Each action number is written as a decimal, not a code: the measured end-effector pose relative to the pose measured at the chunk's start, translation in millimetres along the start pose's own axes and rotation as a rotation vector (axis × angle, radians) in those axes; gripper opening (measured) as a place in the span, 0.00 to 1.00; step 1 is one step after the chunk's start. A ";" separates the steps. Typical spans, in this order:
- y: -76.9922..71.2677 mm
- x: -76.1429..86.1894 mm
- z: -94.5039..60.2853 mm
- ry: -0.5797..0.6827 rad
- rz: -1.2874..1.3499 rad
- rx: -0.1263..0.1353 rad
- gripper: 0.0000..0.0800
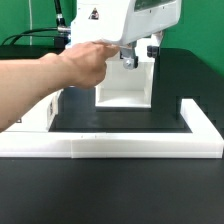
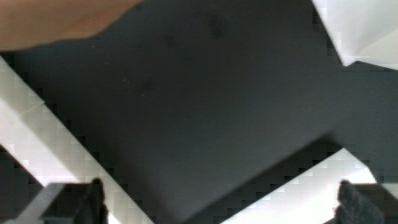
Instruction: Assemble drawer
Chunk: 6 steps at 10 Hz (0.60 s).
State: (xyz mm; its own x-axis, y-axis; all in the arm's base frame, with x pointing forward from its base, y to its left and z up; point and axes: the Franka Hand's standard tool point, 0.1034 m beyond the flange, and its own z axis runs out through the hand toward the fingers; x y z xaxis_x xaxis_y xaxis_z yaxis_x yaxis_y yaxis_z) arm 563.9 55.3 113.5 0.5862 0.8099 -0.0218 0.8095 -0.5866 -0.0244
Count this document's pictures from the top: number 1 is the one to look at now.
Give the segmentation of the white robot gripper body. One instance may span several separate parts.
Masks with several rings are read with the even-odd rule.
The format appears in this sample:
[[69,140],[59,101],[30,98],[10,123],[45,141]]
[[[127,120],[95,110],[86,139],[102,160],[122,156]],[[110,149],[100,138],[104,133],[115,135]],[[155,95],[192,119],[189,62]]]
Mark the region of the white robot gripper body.
[[178,23],[182,0],[77,0],[71,44],[126,45]]

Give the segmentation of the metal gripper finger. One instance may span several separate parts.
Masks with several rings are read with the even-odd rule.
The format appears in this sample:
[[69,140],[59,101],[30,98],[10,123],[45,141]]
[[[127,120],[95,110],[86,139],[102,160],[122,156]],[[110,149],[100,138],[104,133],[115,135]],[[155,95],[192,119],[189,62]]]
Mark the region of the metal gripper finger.
[[157,32],[150,37],[150,44],[147,46],[147,56],[150,58],[157,58],[160,54],[160,45],[163,40],[163,32]]
[[132,42],[120,48],[121,58],[123,59],[123,66],[125,69],[133,70],[138,67],[138,56],[135,52],[136,46],[137,42]]

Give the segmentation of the bare human forearm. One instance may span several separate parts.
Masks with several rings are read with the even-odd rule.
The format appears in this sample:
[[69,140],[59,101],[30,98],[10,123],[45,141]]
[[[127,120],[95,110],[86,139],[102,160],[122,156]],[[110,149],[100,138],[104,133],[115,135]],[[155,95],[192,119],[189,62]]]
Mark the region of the bare human forearm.
[[33,60],[0,61],[0,132],[46,96],[68,85],[68,60],[47,54]]

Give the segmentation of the bare human hand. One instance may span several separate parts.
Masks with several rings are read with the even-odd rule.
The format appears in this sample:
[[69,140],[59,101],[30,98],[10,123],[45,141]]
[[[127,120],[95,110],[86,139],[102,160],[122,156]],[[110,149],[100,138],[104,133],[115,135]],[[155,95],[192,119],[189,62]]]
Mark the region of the bare human hand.
[[119,47],[103,42],[76,44],[60,55],[65,86],[89,89],[101,83],[106,75],[106,60],[115,56]]

